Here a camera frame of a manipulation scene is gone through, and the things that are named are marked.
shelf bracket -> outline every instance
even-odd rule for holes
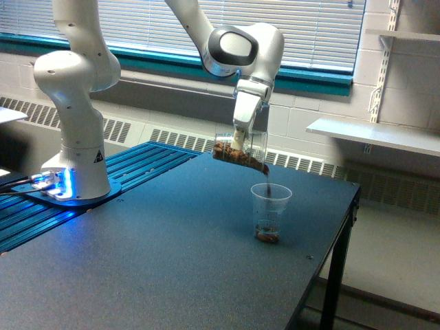
[[[389,0],[389,7],[391,10],[390,21],[388,23],[388,31],[395,31],[397,25],[397,17],[399,16],[401,0]],[[379,71],[379,78],[377,80],[376,88],[371,92],[370,104],[368,105],[368,112],[370,113],[370,122],[376,123],[379,121],[379,112],[382,105],[382,98],[384,95],[386,75],[388,73],[388,65],[390,63],[391,51],[393,49],[394,38],[389,36],[380,36],[380,41],[384,46],[384,53],[382,56],[382,64]]]

blue led light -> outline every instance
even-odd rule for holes
[[[68,168],[64,170],[64,189],[65,189],[64,197],[70,198],[73,196],[74,189],[72,186],[72,175]]]

wall heater vent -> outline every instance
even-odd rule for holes
[[[214,146],[214,140],[161,129],[153,129],[149,140],[200,152],[210,152]]]
[[[56,109],[46,104],[0,97],[0,107],[25,113],[27,118],[21,122],[58,131],[60,129],[61,123]],[[148,140],[201,152],[210,152],[214,146],[214,140],[208,136],[178,129],[112,118],[107,115],[104,116],[103,124],[106,142],[126,147]],[[434,180],[410,175],[396,175],[359,166],[338,166],[324,159],[275,149],[268,149],[266,162],[333,179],[357,182],[362,187],[364,199],[431,215],[440,215],[440,182]]]
[[[60,130],[60,118],[54,107],[5,97],[0,98],[0,107],[25,113],[27,118],[24,122],[28,124]],[[124,145],[133,123],[120,118],[104,117],[103,124],[104,140]]]
[[[214,145],[213,140],[161,129],[153,129],[151,140],[203,152],[211,151]],[[323,159],[274,149],[267,151],[266,162],[333,179],[357,182],[362,187],[364,199],[440,215],[440,183],[435,181],[425,182],[417,177],[393,176],[379,170],[347,168],[330,164]]]

clear plastic cup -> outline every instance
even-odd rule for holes
[[[292,191],[279,184],[256,184],[250,189],[254,206],[254,235],[266,243],[278,243],[281,222]]]

gray table top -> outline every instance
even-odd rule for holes
[[[284,329],[359,187],[271,167],[294,197],[270,245],[252,235],[264,181],[202,155],[9,252],[0,328]]]

